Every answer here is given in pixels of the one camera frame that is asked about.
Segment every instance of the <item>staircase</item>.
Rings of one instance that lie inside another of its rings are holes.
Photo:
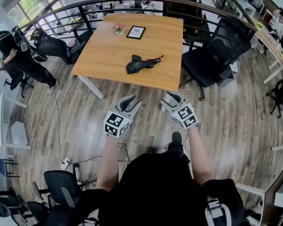
[[[167,15],[175,18],[181,18],[183,23],[183,37],[196,36],[199,32],[197,27],[201,26],[201,20],[195,17],[201,17],[201,9],[191,8],[183,4],[171,4],[167,10]]]

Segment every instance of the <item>railing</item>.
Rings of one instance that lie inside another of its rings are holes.
[[[204,17],[202,17],[203,10],[217,14],[222,18],[229,18],[229,17],[234,16],[233,14],[230,14],[227,11],[213,8],[213,7],[210,7],[210,6],[201,4],[201,3],[197,3],[194,1],[190,1],[190,0],[142,0],[142,1],[161,2],[161,4],[163,4],[163,6],[161,6],[162,7],[161,9],[109,8],[109,9],[99,9],[96,11],[88,11],[86,8],[84,8],[84,6],[87,6],[87,5],[99,4],[99,3],[110,3],[113,1],[120,1],[120,0],[87,0],[83,2],[74,3],[68,6],[64,6],[62,8],[46,13],[42,16],[39,16],[38,18],[34,19],[33,21],[21,27],[21,29],[23,30],[24,34],[27,34],[28,32],[31,32],[32,30],[35,29],[35,28],[30,28],[30,26],[41,27],[43,29],[43,26],[47,24],[51,24],[58,20],[62,21],[63,19],[79,16],[81,17],[79,21],[72,21],[67,24],[61,24],[58,26],[51,27],[49,29],[45,29],[44,31],[56,30],[58,28],[64,28],[67,26],[70,26],[69,30],[56,31],[55,33],[50,34],[50,35],[51,36],[57,36],[61,34],[65,35],[67,33],[73,32],[74,30],[76,33],[77,31],[86,31],[86,30],[93,31],[96,29],[96,26],[91,26],[91,23],[99,22],[102,19],[90,19],[90,18],[87,18],[87,15],[92,15],[92,14],[97,14],[97,13],[103,13],[105,15],[106,13],[126,11],[126,12],[140,12],[140,13],[149,12],[149,13],[156,13],[157,15],[161,15],[161,16],[171,16],[171,17],[182,18],[184,21],[183,22],[184,31],[189,30],[190,32],[192,31],[193,36],[200,36],[202,33],[206,33],[208,35],[211,35],[213,33],[208,29],[208,23],[215,24],[215,25],[217,24],[214,21],[209,21],[205,19]],[[190,8],[193,8],[193,11],[196,11],[196,12],[194,12],[194,14],[191,14]],[[51,15],[54,15],[55,17],[57,17],[59,13],[64,12],[64,11],[69,11],[70,9],[76,9],[77,13],[70,14],[68,16],[63,16],[63,17],[58,16],[58,19],[51,20],[50,22],[47,22],[47,23],[43,23],[43,24],[39,23],[41,19],[45,19]],[[252,36],[253,36],[257,29],[255,25],[252,23],[252,20],[249,17],[247,17],[247,14],[246,14],[246,18],[247,18],[248,23],[245,22],[245,24],[246,26],[250,28],[250,33],[252,33]],[[79,24],[83,24],[84,26],[82,28],[79,28],[78,27]],[[183,34],[184,34],[184,37],[191,35],[191,33],[190,34],[183,33]],[[66,39],[66,38],[74,38],[74,37],[75,36],[66,36],[66,37],[59,37],[59,38]]]
[[[216,8],[225,10],[226,12],[234,16],[239,16],[240,14],[242,14],[246,18],[248,23],[255,26],[249,14],[245,11],[245,9],[241,6],[241,4],[237,0],[212,0],[212,1],[216,6]]]

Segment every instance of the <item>blue chair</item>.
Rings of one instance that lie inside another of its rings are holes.
[[[20,176],[10,176],[10,174],[14,174],[13,172],[7,172],[6,164],[19,165],[18,163],[13,163],[9,161],[13,161],[13,160],[5,160],[0,158],[0,173],[5,177],[19,178]]]

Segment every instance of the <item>picture frame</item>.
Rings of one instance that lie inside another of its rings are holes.
[[[132,28],[130,29],[130,31],[127,34],[126,38],[140,40],[142,38],[143,33],[145,32],[145,30],[146,30],[146,27],[132,26]]]

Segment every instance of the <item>wooden floor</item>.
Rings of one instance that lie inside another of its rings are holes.
[[[217,85],[205,89],[206,99],[198,100],[199,89],[195,82],[180,89],[187,100],[194,105],[201,122],[201,136],[212,160],[216,178],[232,178],[235,182],[265,189],[283,168],[283,151],[272,152],[272,146],[283,145],[283,117],[277,112],[270,115],[273,106],[265,96],[277,79],[267,85],[263,80],[271,74],[268,66],[274,58],[251,50],[240,57],[240,73],[225,88]],[[59,107],[60,157],[83,161],[100,155],[105,136],[102,124],[107,110],[117,99],[135,94],[142,100],[142,106],[123,142],[127,143],[131,159],[145,152],[148,146],[160,151],[166,149],[174,131],[186,132],[171,120],[168,113],[160,111],[159,99],[164,91],[146,87],[92,79],[103,93],[98,99],[79,78],[70,74],[71,65],[51,57],[45,66],[58,78],[56,90]],[[25,90],[25,98],[18,100],[28,104],[27,109],[15,107],[12,122],[27,116],[25,123],[29,145],[32,150],[16,150],[19,166],[13,168],[20,178],[9,183],[26,201],[37,201],[31,182],[39,188],[46,188],[43,173],[60,169],[58,159],[58,116],[55,95],[48,94],[48,88],[33,81],[34,89]],[[126,165],[123,149],[119,155],[121,171]],[[101,158],[81,164],[81,180],[94,179]],[[254,205],[255,199],[241,194],[245,203]]]

